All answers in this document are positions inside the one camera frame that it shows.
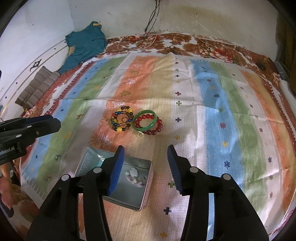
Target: bracelet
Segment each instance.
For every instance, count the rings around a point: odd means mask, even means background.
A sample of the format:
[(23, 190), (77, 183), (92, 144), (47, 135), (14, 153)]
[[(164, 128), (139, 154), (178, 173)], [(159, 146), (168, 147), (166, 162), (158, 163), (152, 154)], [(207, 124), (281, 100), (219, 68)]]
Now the bracelet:
[(143, 131), (143, 134), (147, 134), (147, 135), (151, 135), (152, 134), (152, 135), (155, 136), (157, 134), (157, 132), (160, 132), (161, 131), (161, 128), (163, 127), (162, 120), (157, 117), (156, 123), (157, 123), (157, 127), (156, 127), (155, 130)]
[[(143, 115), (143, 114), (147, 114), (147, 113), (151, 113), (152, 115), (149, 115), (149, 118), (152, 119), (153, 121), (146, 127), (141, 127), (139, 125), (139, 127), (136, 127), (135, 126), (135, 121), (141, 121), (142, 119), (146, 119), (147, 118), (147, 115)], [(140, 111), (139, 113), (137, 113), (134, 118), (133, 118), (133, 121), (131, 123), (132, 127), (136, 130), (136, 131), (147, 131), (149, 129), (151, 129), (157, 122), (157, 119), (155, 119), (154, 117), (156, 116), (156, 114), (152, 111), (152, 110), (142, 110)]]
[[(150, 115), (150, 114), (147, 114), (147, 115), (142, 115), (141, 116), (141, 120), (142, 119), (154, 119), (154, 115)], [(137, 127), (137, 128), (142, 128), (141, 126), (140, 126), (140, 121), (141, 120), (139, 120), (139, 119), (136, 119), (136, 121), (135, 121), (135, 127)], [(160, 132), (161, 131), (161, 128), (163, 127), (163, 125), (162, 125), (162, 120), (161, 119), (159, 119), (158, 117), (157, 117), (157, 119), (156, 119), (156, 123), (157, 123), (157, 127), (156, 127), (156, 129), (155, 130), (147, 130), (147, 131), (143, 131), (142, 133), (143, 134), (147, 134), (147, 135), (156, 135), (157, 134), (157, 132)]]
[[(121, 115), (121, 114), (127, 115), (127, 120), (123, 123), (119, 123), (119, 121), (117, 120), (118, 115)], [(112, 129), (117, 132), (128, 130), (131, 126), (130, 122), (132, 122), (132, 120), (133, 120), (133, 110), (126, 105), (120, 107), (120, 109), (118, 109), (115, 113), (113, 113), (110, 119)]]

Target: green stripe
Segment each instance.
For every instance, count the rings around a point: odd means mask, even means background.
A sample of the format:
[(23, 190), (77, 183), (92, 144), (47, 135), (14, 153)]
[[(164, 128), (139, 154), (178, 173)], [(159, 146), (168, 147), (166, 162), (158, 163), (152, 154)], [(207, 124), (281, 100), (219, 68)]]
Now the green stripe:
[[(47, 153), (44, 155), (42, 166), (39, 169), (36, 183), (38, 183), (38, 188), (41, 188), (42, 191), (47, 189), (47, 185), (49, 183), (46, 182), (45, 176), (53, 177), (59, 173), (60, 161), (55, 161), (55, 156), (61, 155), (62, 157), (59, 160), (63, 159), (63, 156), (66, 154), (70, 145), (72, 137), (74, 136), (77, 128), (93, 103), (92, 99), (95, 99), (99, 95), (105, 83), (109, 81), (111, 75), (124, 59), (125, 57), (113, 58), (106, 62), (93, 76), (93, 78), (89, 80), (78, 97), (73, 99), (69, 111), (61, 123), (61, 129), (59, 132), (52, 134)], [(70, 134), (70, 137), (65, 139), (65, 136), (68, 134)]]
[(245, 166), (244, 192), (256, 211), (264, 208), (267, 200), (267, 184), (263, 178), (266, 173), (263, 142), (259, 136), (249, 108), (240, 96), (237, 85), (228, 70), (218, 63), (211, 62), (212, 69), (219, 75), (219, 81), (225, 90), (230, 110), (239, 131), (242, 150), (242, 162)]

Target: blue stripe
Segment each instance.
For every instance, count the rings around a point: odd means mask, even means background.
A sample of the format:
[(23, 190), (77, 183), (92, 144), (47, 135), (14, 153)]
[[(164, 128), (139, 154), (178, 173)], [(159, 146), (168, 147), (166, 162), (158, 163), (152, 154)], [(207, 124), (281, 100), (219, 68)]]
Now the blue stripe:
[(94, 75), (100, 70), (100, 68), (108, 62), (110, 59), (102, 59), (97, 61), (90, 69), (82, 75), (78, 83), (67, 93), (64, 99), (76, 99), (80, 92), (84, 89), (88, 81), (90, 81)]
[[(94, 75), (107, 61), (109, 61), (109, 59), (97, 61), (86, 73), (82, 75), (78, 83), (76, 83), (73, 89), (69, 93), (67, 93), (65, 99), (59, 100), (59, 106), (52, 115), (54, 118), (58, 118), (61, 122), (64, 120), (73, 102), (73, 99), (76, 99), (78, 97), (86, 84), (94, 77)], [(48, 151), (51, 136), (52, 134), (38, 138), (38, 142), (35, 144), (36, 147), (34, 148), (32, 156), (30, 160), (28, 160), (27, 165), (22, 171), (22, 176), (25, 177), (25, 180), (27, 182), (29, 182), (31, 179), (35, 179), (38, 176), (38, 171), (42, 165), (43, 157)]]
[[(200, 86), (203, 104), (206, 106), (206, 142), (208, 174), (220, 177), (228, 173), (238, 181), (243, 180), (245, 173), (242, 165), (242, 152), (239, 144), (239, 132), (228, 104), (227, 94), (220, 85), (219, 76), (211, 68), (208, 61), (191, 60), (195, 71), (195, 79)], [(214, 200), (210, 199), (209, 228), (207, 239), (213, 237)]]

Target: teal cloth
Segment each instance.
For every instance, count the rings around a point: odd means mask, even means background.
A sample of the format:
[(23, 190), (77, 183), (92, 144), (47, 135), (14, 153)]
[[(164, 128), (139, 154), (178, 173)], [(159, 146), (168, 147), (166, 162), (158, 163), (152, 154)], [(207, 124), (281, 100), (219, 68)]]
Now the teal cloth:
[(79, 63), (84, 62), (100, 53), (102, 53), (106, 46), (106, 37), (101, 31), (102, 26), (94, 26), (93, 21), (84, 30), (79, 32), (72, 32), (66, 36), (66, 43), (68, 47), (74, 47), (74, 52), (70, 54), (63, 66), (59, 69), (60, 73), (75, 68)]

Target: striped pillow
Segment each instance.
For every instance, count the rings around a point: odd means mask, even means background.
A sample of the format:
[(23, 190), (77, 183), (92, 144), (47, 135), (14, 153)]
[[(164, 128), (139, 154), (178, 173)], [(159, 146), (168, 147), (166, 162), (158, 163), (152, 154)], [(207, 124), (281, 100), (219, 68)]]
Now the striped pillow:
[(23, 106), (27, 100), (31, 97), (35, 90), (43, 83), (43, 81), (51, 74), (47, 68), (42, 66), (42, 68), (37, 72), (34, 79), (30, 82), (30, 84), (23, 90), (23, 92), (19, 95), (16, 104)]
[(24, 110), (32, 109), (33, 106), (41, 99), (45, 92), (52, 86), (52, 84), (60, 77), (60, 73), (55, 71), (51, 73), (37, 90), (31, 95), (28, 101), (23, 105)]

